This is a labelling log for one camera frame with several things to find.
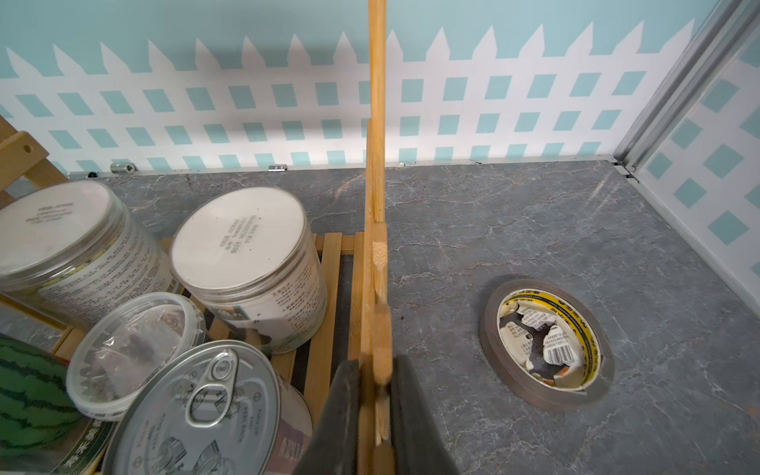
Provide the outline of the tall silver pull-tab can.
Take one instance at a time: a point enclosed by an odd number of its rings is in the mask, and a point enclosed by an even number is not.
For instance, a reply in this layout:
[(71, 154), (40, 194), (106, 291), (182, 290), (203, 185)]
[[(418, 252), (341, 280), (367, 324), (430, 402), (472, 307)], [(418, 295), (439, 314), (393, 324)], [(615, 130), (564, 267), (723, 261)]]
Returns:
[(1, 472), (96, 474), (115, 429), (77, 410), (65, 389), (67, 365), (1, 337)]

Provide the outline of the wooden two-tier shelf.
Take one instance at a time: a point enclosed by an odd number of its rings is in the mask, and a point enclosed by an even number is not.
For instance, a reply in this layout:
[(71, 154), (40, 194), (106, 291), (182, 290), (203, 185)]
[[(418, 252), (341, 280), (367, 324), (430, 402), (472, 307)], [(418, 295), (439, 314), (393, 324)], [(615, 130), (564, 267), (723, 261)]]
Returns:
[[(342, 235), (315, 237), (327, 259), (324, 273), (328, 280), (338, 278), (339, 259), (334, 251), (353, 251), (352, 297), (348, 360), (360, 370), (356, 474), (399, 474), (392, 437), (391, 381), (393, 375), (392, 320), (388, 306), (388, 239), (385, 223), (385, 116), (386, 116), (386, 1), (368, 1), (369, 82), (371, 114), (367, 123), (365, 217), (363, 233), (351, 238), (352, 247)], [(13, 203), (5, 189), (21, 177), (37, 188), (67, 181), (48, 160), (45, 150), (32, 136), (17, 131), (1, 115), (1, 209)], [(85, 333), (65, 327), (27, 306), (1, 294), (1, 304), (44, 324), (63, 329), (53, 355), (61, 362), (71, 359)], [(312, 339), (307, 366), (306, 396), (318, 426), (328, 401), (328, 351), (333, 349), (334, 323), (326, 321)]]

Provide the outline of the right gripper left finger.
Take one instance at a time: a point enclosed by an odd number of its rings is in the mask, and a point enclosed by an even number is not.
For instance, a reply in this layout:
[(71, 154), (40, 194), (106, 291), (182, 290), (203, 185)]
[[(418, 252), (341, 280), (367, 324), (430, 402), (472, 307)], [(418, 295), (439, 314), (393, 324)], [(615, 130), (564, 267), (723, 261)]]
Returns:
[(294, 474), (356, 473), (360, 397), (359, 361), (346, 360), (336, 371), (317, 428)]

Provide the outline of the short pull-tab tin can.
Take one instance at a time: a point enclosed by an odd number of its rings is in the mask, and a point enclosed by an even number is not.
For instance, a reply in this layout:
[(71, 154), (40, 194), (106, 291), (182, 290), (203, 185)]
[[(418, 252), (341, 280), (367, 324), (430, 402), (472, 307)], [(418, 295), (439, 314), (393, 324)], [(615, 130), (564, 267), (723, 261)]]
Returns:
[(314, 426), (260, 350), (208, 342), (154, 376), (120, 421), (105, 474), (290, 474)]

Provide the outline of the small clear lid jar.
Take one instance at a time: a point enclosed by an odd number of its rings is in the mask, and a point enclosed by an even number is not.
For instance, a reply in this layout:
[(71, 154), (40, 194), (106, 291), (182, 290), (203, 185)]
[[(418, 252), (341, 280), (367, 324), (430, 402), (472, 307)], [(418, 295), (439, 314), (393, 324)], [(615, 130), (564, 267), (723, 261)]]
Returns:
[(118, 422), (148, 380), (206, 340), (203, 312), (174, 293), (142, 295), (117, 307), (85, 336), (66, 374), (67, 394), (90, 419)]

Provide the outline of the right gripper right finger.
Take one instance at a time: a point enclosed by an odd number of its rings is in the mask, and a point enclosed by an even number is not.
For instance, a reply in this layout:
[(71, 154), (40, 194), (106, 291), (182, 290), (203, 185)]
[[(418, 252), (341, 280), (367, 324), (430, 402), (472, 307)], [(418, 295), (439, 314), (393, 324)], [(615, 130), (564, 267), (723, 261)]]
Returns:
[(391, 443), (397, 474), (459, 474), (449, 455), (409, 356), (393, 360)]

